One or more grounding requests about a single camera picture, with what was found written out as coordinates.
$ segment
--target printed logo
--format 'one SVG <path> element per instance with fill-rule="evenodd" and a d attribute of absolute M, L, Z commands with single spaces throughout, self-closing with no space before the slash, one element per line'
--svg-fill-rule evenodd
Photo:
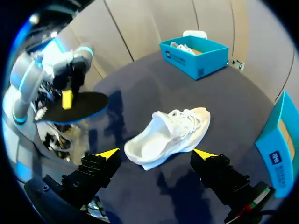
<path fill-rule="evenodd" d="M 37 120 L 40 120 L 42 119 L 42 117 L 44 116 L 44 114 L 46 113 L 47 111 L 47 107 L 43 107 L 41 109 L 39 109 L 37 112 L 36 112 L 36 116 L 34 117 L 34 120 L 37 121 Z"/>
<path fill-rule="evenodd" d="M 284 167 L 282 165 L 276 166 L 275 167 L 275 171 L 276 171 L 276 175 L 277 175 L 279 186 L 281 188 L 285 188 L 286 187 L 286 183 L 285 183 L 285 171 L 284 171 Z"/>
<path fill-rule="evenodd" d="M 170 53 L 169 53 L 169 51 L 166 52 L 166 56 L 167 56 L 168 58 L 171 58 L 171 57 L 170 57 Z"/>
<path fill-rule="evenodd" d="M 271 153 L 269 156 L 270 156 L 270 159 L 271 159 L 273 165 L 282 162 L 279 151 L 275 151 L 275 152 Z"/>

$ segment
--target shoelace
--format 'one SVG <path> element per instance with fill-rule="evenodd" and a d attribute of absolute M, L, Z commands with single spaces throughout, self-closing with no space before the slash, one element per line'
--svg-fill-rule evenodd
<path fill-rule="evenodd" d="M 192 49 L 189 48 L 186 44 L 185 45 L 180 44 L 177 48 L 194 55 L 194 52 L 192 51 Z"/>
<path fill-rule="evenodd" d="M 173 110 L 168 115 L 189 130 L 183 137 L 199 128 L 202 123 L 201 117 L 188 109 L 184 109 L 183 111 Z"/>
<path fill-rule="evenodd" d="M 186 44 L 184 44 L 184 47 L 187 49 L 187 51 L 188 51 L 189 53 L 194 54 L 193 50 L 192 50 L 191 48 L 189 48 Z"/>

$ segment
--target shoe insole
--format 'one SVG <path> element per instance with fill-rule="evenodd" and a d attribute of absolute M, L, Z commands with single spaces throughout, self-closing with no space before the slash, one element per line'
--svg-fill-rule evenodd
<path fill-rule="evenodd" d="M 71 109 L 62 107 L 62 98 L 40 108 L 34 123 L 49 121 L 54 124 L 73 124 L 102 111 L 108 104 L 108 96 L 99 92 L 82 92 L 73 99 Z"/>
<path fill-rule="evenodd" d="M 146 160 L 153 160 L 160 156 L 170 139 L 160 133 L 153 133 L 142 141 L 141 155 Z"/>

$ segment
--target shoe tongue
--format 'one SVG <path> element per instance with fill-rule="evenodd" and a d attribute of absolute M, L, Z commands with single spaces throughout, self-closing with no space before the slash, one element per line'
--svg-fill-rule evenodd
<path fill-rule="evenodd" d="M 185 133 L 184 128 L 182 128 L 182 126 L 178 122 L 175 122 L 175 120 L 171 119 L 171 117 L 167 113 L 157 111 L 153 113 L 152 118 L 161 119 L 172 136 L 181 136 Z"/>

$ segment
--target beige wall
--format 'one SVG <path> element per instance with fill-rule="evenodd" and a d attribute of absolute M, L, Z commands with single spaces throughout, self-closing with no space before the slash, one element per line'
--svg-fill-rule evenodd
<path fill-rule="evenodd" d="M 96 0 L 71 23 L 76 38 L 94 47 L 94 67 L 102 77 L 132 62 L 103 0 Z"/>
<path fill-rule="evenodd" d="M 191 0 L 106 0 L 134 60 L 159 50 L 161 41 L 197 29 Z"/>
<path fill-rule="evenodd" d="M 198 27 L 229 46 L 229 57 L 245 63 L 243 75 L 275 102 L 290 72 L 294 46 L 260 0 L 96 0 L 68 26 L 73 34 L 65 38 L 70 47 L 86 41 L 94 45 L 93 70 L 101 78 L 159 51 L 161 41 Z M 294 64 L 290 80 L 297 78 L 295 71 Z M 295 92 L 292 85 L 288 81 L 285 88 Z"/>
<path fill-rule="evenodd" d="M 232 58 L 244 63 L 248 52 L 249 15 L 245 0 L 230 0 L 234 18 L 234 50 Z"/>
<path fill-rule="evenodd" d="M 234 23 L 230 0 L 194 0 L 199 29 L 207 33 L 210 40 L 229 47 L 233 53 Z"/>
<path fill-rule="evenodd" d="M 293 43 L 269 9 L 259 0 L 246 0 L 249 49 L 244 75 L 274 102 L 291 68 Z"/>
<path fill-rule="evenodd" d="M 299 55 L 297 50 L 294 52 L 294 62 L 284 90 L 290 95 L 299 111 Z"/>

